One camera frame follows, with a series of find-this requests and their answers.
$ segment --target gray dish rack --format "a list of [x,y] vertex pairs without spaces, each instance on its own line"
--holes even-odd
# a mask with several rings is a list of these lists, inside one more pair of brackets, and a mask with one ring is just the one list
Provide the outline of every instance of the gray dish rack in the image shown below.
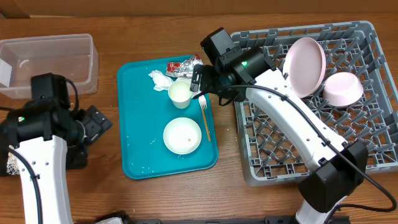
[[[325,51],[325,78],[351,72],[361,80],[364,95],[354,105],[336,108],[322,98],[322,84],[303,101],[347,141],[367,145],[368,174],[398,170],[398,92],[370,22],[251,30],[231,37],[244,51],[253,46],[266,49],[280,70],[296,40],[315,39]],[[263,111],[250,101],[235,103],[235,109],[243,174],[249,185],[298,182],[309,175],[291,142]]]

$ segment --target white bowl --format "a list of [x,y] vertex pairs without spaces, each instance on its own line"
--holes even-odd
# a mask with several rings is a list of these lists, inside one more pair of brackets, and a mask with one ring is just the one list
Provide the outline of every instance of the white bowl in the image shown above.
[[175,118],[166,125],[163,141],[170,151],[180,155],[189,154],[200,144],[200,127],[192,119]]
[[339,72],[325,81],[323,98],[332,106],[348,106],[357,102],[363,94],[363,86],[354,74]]

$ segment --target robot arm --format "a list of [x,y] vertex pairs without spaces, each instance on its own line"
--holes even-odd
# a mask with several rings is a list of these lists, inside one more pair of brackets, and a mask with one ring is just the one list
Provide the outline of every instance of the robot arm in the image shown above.
[[34,171],[40,189],[41,212],[38,212],[37,194],[27,164],[17,160],[25,222],[72,224],[67,164],[70,168],[85,164],[79,160],[85,158],[86,146],[94,143],[112,123],[94,106],[87,111],[70,111],[67,80],[60,75],[48,73],[32,77],[31,86],[32,101],[10,111],[0,125],[0,149],[9,147],[8,151],[17,152]]
[[[220,97],[220,106],[248,98],[263,110],[286,134],[312,172],[298,185],[305,200],[295,222],[326,221],[331,210],[363,181],[363,176],[338,157],[330,145],[363,172],[368,158],[366,147],[360,142],[349,146],[343,137],[323,124],[295,95],[275,63],[259,47],[243,52],[222,28],[205,38],[201,46],[213,66],[195,66],[191,91],[201,93],[194,98],[213,93]],[[228,99],[226,104],[221,103],[222,98]]]

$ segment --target wood surface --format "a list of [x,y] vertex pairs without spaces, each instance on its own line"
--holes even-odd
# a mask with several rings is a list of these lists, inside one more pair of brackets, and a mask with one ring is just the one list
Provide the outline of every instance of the wood surface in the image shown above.
[[0,0],[30,16],[204,16],[309,12],[398,12],[396,0]]
[[0,0],[0,13],[6,18],[29,18],[15,0]]
[[[92,220],[118,210],[126,210],[139,219],[263,218],[266,215],[293,215],[303,198],[295,184],[254,188],[245,183],[236,142],[234,106],[219,107],[215,96],[210,98],[220,158],[213,168],[140,181],[124,175],[118,129],[117,71],[125,63],[140,60],[196,53],[206,58],[199,43],[221,26],[228,32],[235,32],[358,20],[374,24],[391,73],[398,82],[398,14],[9,19],[0,21],[0,39],[85,33],[93,36],[99,53],[98,92],[81,96],[81,107],[94,104],[114,126],[89,148],[87,168],[67,172],[75,221]],[[1,106],[19,108],[24,103],[25,100],[0,96]],[[0,112],[0,120],[5,116],[5,112]],[[397,173],[372,176],[398,197]],[[390,206],[387,198],[367,182],[346,202]],[[398,212],[376,213],[345,208],[337,214],[349,215],[352,223],[398,223]],[[19,177],[0,180],[0,223],[24,223]]]

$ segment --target plastic tray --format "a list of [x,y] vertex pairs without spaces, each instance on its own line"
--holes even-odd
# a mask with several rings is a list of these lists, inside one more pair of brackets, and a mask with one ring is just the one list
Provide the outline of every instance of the plastic tray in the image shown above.
[[[335,108],[322,98],[321,85],[303,101],[349,142],[359,140],[367,145],[367,173],[398,170],[398,94],[370,22],[253,30],[235,32],[231,37],[244,50],[264,47],[280,70],[296,40],[311,37],[318,41],[326,55],[325,78],[351,72],[361,80],[364,95],[349,108]],[[235,103],[235,107],[243,174],[249,185],[298,182],[309,175],[291,142],[263,111],[249,101]]]
[[[123,65],[118,72],[120,132],[123,170],[132,179],[146,179],[209,169],[216,164],[218,147],[211,105],[205,110],[211,142],[197,100],[177,109],[167,91],[155,91],[148,74],[165,72],[167,63],[183,62],[190,56],[164,58]],[[193,153],[177,155],[163,142],[166,125],[179,117],[191,118],[202,131],[201,143]]]
[[[45,73],[69,78],[79,94],[97,92],[98,52],[89,34],[0,40],[0,59],[12,67],[9,87],[0,83],[10,98],[30,99],[30,78]],[[68,92],[75,94],[70,85]]]

